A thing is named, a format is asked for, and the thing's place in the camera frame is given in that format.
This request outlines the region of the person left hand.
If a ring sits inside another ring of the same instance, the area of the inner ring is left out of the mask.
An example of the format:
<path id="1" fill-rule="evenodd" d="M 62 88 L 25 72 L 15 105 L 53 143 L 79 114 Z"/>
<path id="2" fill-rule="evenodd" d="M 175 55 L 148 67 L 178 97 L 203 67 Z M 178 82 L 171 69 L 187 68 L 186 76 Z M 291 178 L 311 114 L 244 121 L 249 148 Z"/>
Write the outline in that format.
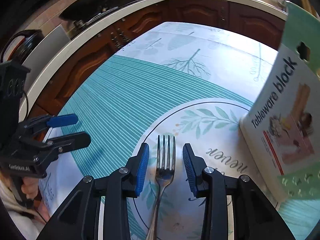
<path id="1" fill-rule="evenodd" d="M 21 186 L 22 192 L 26 195 L 27 199 L 34 199 L 39 191 L 39 179 L 24 177 L 22 178 L 23 184 Z"/>

